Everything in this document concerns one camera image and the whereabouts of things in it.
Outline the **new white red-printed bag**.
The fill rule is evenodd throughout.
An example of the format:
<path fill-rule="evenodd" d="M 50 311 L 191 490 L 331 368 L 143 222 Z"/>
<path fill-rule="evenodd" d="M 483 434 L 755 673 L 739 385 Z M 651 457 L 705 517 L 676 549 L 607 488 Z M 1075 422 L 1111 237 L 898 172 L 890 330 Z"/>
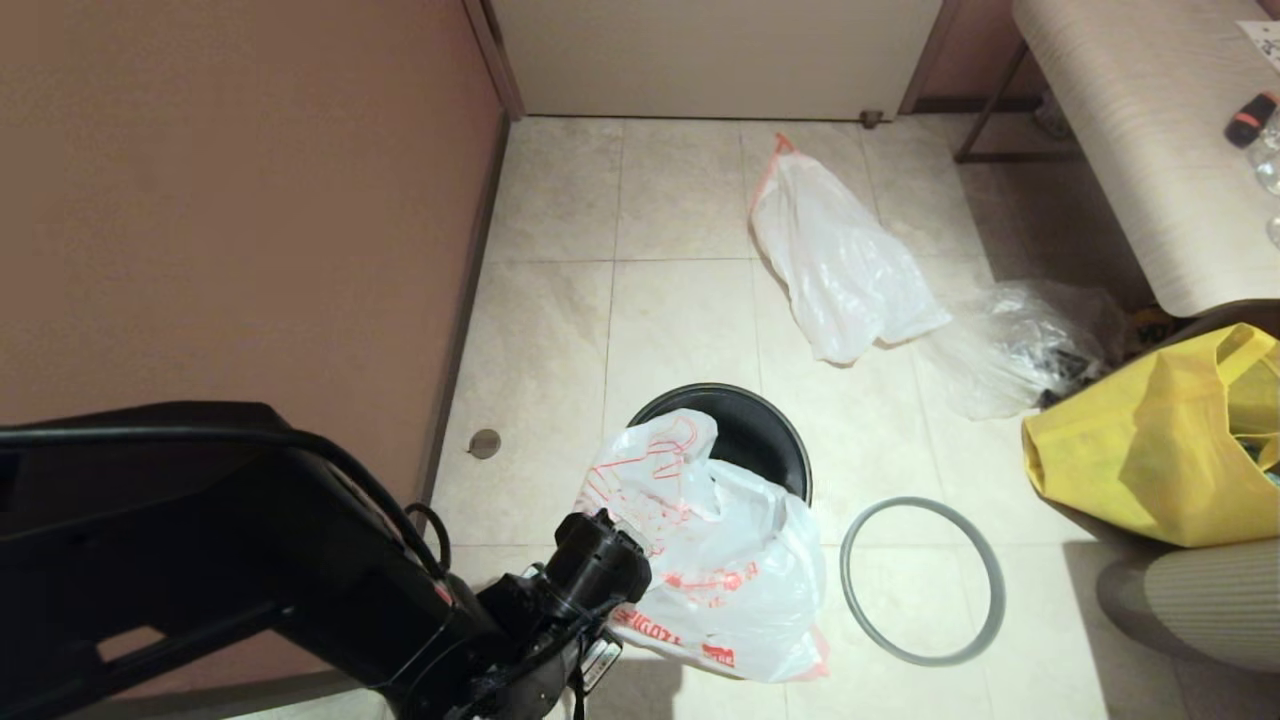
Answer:
<path fill-rule="evenodd" d="M 575 500 L 605 510 L 641 547 L 652 579 L 611 614 L 630 644 L 748 682 L 826 675 L 820 529 L 805 500 L 750 459 L 756 433 L 677 409 L 614 433 Z"/>

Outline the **black round trash bin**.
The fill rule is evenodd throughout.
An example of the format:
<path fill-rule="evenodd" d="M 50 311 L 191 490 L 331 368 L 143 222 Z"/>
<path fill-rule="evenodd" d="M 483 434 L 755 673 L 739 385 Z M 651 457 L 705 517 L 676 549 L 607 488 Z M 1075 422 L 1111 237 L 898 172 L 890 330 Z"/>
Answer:
<path fill-rule="evenodd" d="M 694 383 L 657 396 L 628 425 L 639 427 L 676 410 L 716 420 L 710 457 L 749 470 L 812 505 L 812 464 L 794 424 L 769 401 L 723 383 Z"/>

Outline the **white plastic bag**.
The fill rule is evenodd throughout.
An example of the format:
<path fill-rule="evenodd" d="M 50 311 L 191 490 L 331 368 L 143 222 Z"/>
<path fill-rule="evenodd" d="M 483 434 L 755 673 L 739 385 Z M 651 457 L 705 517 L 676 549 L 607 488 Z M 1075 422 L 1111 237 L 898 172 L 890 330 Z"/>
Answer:
<path fill-rule="evenodd" d="M 905 243 L 786 135 L 776 135 L 749 225 L 818 361 L 849 366 L 878 342 L 902 345 L 954 319 Z"/>

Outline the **clear crumpled plastic bag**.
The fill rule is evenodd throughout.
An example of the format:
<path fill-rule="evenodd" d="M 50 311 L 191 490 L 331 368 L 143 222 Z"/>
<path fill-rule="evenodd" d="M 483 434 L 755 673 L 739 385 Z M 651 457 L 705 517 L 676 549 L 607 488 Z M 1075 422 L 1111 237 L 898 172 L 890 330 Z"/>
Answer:
<path fill-rule="evenodd" d="M 1105 290 L 1010 281 L 956 301 L 920 354 L 959 415 L 995 420 L 1046 409 L 1121 364 L 1126 314 Z"/>

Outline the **yellow fabric bag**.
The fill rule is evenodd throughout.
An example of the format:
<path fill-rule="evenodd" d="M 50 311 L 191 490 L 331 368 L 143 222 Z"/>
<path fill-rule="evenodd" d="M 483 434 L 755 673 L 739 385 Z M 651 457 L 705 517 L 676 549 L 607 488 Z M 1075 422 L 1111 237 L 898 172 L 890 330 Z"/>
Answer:
<path fill-rule="evenodd" d="M 1023 424 L 1038 495 L 1183 548 L 1280 537 L 1280 340 L 1156 350 Z"/>

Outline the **white door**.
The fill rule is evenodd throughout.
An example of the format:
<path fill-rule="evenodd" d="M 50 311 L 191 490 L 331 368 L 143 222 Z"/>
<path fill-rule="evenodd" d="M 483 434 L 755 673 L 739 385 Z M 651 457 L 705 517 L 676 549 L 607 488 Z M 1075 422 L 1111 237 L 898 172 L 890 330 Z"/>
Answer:
<path fill-rule="evenodd" d="M 532 115 L 893 118 L 943 0 L 486 0 Z"/>

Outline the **beige ribbed round ottoman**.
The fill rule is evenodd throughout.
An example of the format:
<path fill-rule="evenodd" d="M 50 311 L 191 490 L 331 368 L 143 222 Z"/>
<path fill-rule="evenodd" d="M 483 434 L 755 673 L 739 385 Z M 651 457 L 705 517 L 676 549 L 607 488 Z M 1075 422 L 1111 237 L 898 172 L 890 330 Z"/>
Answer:
<path fill-rule="evenodd" d="M 1280 674 L 1280 538 L 1114 562 L 1096 594 L 1123 634 L 1152 650 Z"/>

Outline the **clear plastic bottle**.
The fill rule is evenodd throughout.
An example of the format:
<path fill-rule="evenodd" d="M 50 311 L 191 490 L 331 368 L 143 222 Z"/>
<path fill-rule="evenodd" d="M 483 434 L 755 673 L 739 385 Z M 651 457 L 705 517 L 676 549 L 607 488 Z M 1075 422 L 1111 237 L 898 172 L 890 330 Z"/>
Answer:
<path fill-rule="evenodd" d="M 1245 149 L 1256 179 L 1271 195 L 1280 197 L 1280 106 L 1263 123 L 1256 140 Z"/>

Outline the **black orange marker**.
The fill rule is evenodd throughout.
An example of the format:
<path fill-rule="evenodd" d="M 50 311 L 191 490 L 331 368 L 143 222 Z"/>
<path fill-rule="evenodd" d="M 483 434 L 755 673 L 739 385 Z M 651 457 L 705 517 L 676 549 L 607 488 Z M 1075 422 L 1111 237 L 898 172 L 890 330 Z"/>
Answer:
<path fill-rule="evenodd" d="M 1225 140 L 1236 149 L 1249 147 L 1262 135 L 1277 108 L 1280 96 L 1272 92 L 1257 94 L 1228 122 Z"/>

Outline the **white printed paper sheet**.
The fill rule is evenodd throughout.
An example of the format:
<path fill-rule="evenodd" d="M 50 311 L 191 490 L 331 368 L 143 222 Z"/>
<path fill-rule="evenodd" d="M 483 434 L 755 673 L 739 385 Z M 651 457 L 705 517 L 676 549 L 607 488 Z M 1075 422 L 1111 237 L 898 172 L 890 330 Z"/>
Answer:
<path fill-rule="evenodd" d="M 1280 74 L 1280 20 L 1238 20 L 1244 36 Z"/>

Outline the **dark metal table leg frame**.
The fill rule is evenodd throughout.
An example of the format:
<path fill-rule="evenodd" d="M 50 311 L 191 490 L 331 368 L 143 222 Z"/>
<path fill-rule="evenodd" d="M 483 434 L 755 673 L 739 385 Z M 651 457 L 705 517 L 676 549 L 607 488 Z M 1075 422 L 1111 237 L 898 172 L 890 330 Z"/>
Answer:
<path fill-rule="evenodd" d="M 983 131 L 989 124 L 997 106 L 1002 102 L 1005 94 L 1014 82 L 1021 64 L 1025 61 L 1030 49 L 1025 40 L 1020 40 L 1014 49 L 1002 74 L 993 90 L 980 108 L 974 123 L 966 132 L 959 149 L 954 152 L 952 160 L 957 165 L 966 164 L 1032 164 L 1055 161 L 1079 161 L 1085 158 L 1078 146 L 1071 146 L 1060 151 L 1030 151 L 1030 152 L 977 152 L 975 145 Z"/>

